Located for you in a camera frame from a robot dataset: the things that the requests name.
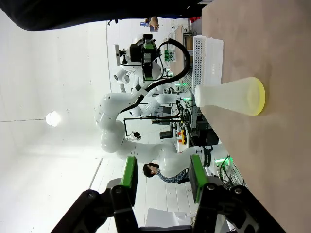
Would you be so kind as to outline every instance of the screw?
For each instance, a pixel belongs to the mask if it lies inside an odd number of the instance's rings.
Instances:
[[[241,190],[240,188],[236,188],[236,189],[234,190],[234,192],[235,192],[236,194],[241,194],[242,190]]]
[[[207,189],[210,190],[210,191],[212,191],[212,190],[215,189],[215,186],[212,185],[212,184],[209,184],[209,185],[207,186]]]
[[[120,194],[121,192],[122,192],[122,189],[121,189],[121,188],[117,188],[117,189],[116,189],[116,193],[117,193],[117,194]]]

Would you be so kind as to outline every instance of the white perforated crate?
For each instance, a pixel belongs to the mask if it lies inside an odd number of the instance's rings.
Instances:
[[[222,79],[224,42],[197,35],[193,38],[192,92],[197,85],[218,85]]]

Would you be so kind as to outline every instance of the cardboard box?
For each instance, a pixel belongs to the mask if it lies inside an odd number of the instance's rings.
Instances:
[[[186,49],[187,50],[193,50],[193,36],[186,36]]]

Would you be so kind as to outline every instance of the workbench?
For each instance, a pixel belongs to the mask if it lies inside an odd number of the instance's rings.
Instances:
[[[310,232],[311,2],[216,0],[202,35],[224,41],[222,83],[259,78],[259,116],[201,108],[250,191],[287,231]]]

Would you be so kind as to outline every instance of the plaid shirt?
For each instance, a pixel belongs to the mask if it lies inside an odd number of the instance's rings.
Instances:
[[[182,179],[189,178],[189,173],[186,172],[186,169],[174,177],[165,177],[161,174],[160,171],[158,171],[157,175],[160,177],[161,180],[163,180],[164,182],[168,182],[168,183],[177,183],[178,181]]]

